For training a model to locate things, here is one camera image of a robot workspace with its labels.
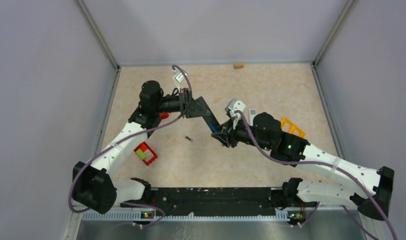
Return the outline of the blue battery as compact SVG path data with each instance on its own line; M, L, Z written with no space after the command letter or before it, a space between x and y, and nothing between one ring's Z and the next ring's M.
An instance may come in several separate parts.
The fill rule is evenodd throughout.
M213 123L210 124L210 129L212 130L213 133L218 131L217 127Z

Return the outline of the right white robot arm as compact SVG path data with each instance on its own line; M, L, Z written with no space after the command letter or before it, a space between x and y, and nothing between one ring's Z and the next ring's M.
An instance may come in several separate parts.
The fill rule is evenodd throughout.
M333 183L312 183L292 178L283 185L285 202L298 206L301 202L323 202L356 207L366 217L383 221L389 215L395 172L383 166L363 167L327 153L308 140L285 132L281 122L266 112L257 114L253 124L238 112L219 123L215 117L205 117L211 137L227 148L238 143L258 148L276 163L313 171Z

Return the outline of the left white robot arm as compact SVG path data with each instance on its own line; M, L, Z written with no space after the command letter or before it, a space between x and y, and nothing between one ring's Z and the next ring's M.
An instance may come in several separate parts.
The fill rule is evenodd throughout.
M151 202L151 193L144 181L130 179L114 184L112 179L123 162L144 143L155 130L161 129L161 114L179 112L185 118L211 115L204 99L193 99L189 89L177 95L164 95L157 81L146 81L141 86L138 107L115 139L96 157L79 161L73 168L69 195L88 209L100 214L112 206L133 200L145 207Z

